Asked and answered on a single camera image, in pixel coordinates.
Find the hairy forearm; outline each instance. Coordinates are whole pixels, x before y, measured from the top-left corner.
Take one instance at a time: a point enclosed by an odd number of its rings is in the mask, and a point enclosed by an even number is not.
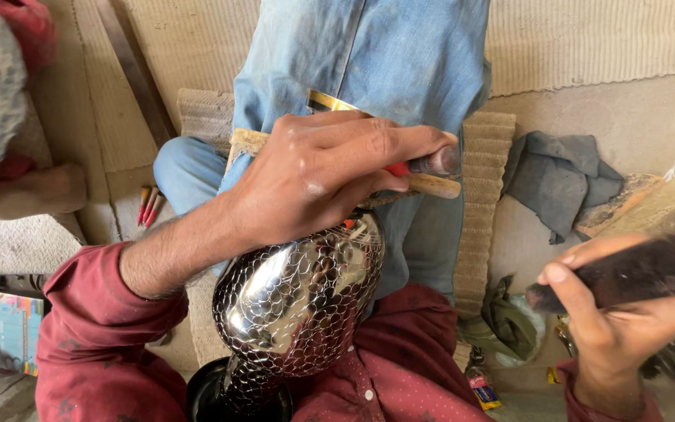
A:
[[[161,298],[211,265],[256,248],[230,206],[233,199],[221,194],[126,248],[119,260],[126,286],[140,297]]]
[[[642,382],[634,370],[606,375],[580,365],[574,393],[583,405],[616,419],[636,420],[645,411]]]

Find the shiny metal surface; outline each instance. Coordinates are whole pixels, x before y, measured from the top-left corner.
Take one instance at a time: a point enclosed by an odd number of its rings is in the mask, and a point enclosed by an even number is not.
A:
[[[361,210],[347,224],[244,254],[220,276],[213,317],[231,359],[223,395],[245,411],[282,377],[313,375],[350,346],[377,289],[385,243]]]

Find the blue jeans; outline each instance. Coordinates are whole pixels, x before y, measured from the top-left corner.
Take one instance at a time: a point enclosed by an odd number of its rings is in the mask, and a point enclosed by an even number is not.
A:
[[[233,127],[270,132],[286,113],[308,114],[312,88],[402,125],[458,133],[462,148],[463,119],[488,98],[487,19],[488,0],[262,0],[233,83]],[[223,175],[215,148],[176,138],[158,153],[155,180],[182,215],[227,190],[252,159],[237,157]],[[411,282],[454,302],[463,207],[463,195],[417,195],[376,208],[388,249],[375,299]]]

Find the black vase base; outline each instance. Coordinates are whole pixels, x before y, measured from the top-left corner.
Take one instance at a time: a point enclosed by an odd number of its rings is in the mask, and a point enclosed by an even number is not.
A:
[[[200,368],[187,385],[187,418],[193,422],[288,422],[293,417],[293,402],[285,383],[277,396],[257,412],[239,413],[228,406],[218,393],[226,373],[228,357],[213,360]]]

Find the fingernail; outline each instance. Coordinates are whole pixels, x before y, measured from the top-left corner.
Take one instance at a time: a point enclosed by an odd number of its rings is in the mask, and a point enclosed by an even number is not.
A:
[[[455,142],[457,142],[457,136],[455,136],[454,134],[451,134],[449,132],[443,132],[443,133],[447,136],[447,138],[452,139]]]
[[[564,268],[558,264],[548,264],[543,272],[549,283],[561,283],[568,276]]]

